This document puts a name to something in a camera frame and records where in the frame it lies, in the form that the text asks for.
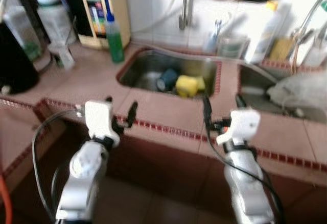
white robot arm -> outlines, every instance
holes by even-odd
[[[88,101],[85,121],[91,140],[72,157],[69,177],[56,212],[57,223],[92,223],[99,184],[107,169],[109,152],[118,146],[124,128],[135,120],[137,103],[128,114],[127,123],[119,125],[112,116],[111,99]]]
[[[234,110],[230,118],[211,121],[211,105],[208,97],[203,99],[204,122],[208,138],[210,131],[217,131],[218,145],[223,145],[223,158],[212,146],[217,157],[225,164],[225,178],[231,191],[231,202],[239,224],[275,223],[274,213],[264,192],[263,184],[272,191],[273,199],[282,208],[279,197],[270,183],[263,181],[263,171],[256,161],[256,153],[247,141],[257,133],[260,114],[250,108]]]

orange cable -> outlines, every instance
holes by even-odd
[[[12,222],[12,204],[10,200],[9,191],[5,182],[5,179],[0,175],[0,195],[2,196],[6,209],[6,224]]]

kitchen sink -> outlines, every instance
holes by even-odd
[[[274,104],[266,91],[274,83],[260,73],[248,67],[241,68],[241,96],[248,106],[254,109],[268,113],[282,114],[287,116],[298,117],[296,109],[301,109],[303,118],[320,123],[327,123],[326,112],[317,108],[308,107],[286,107],[284,110],[281,106]]]
[[[144,50],[131,60],[125,71],[119,75],[118,81],[124,86],[160,92],[157,89],[157,80],[167,69],[172,68],[179,75],[202,76],[205,91],[199,92],[197,96],[204,93],[212,96],[215,92],[217,67],[217,61],[205,57],[192,58],[179,53]],[[177,94],[174,89],[165,93]]]

black appliance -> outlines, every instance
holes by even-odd
[[[0,89],[24,92],[39,81],[38,72],[4,22],[0,23]]]

label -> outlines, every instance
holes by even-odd
[[[106,17],[101,0],[86,0],[92,24],[97,37],[106,37]]]

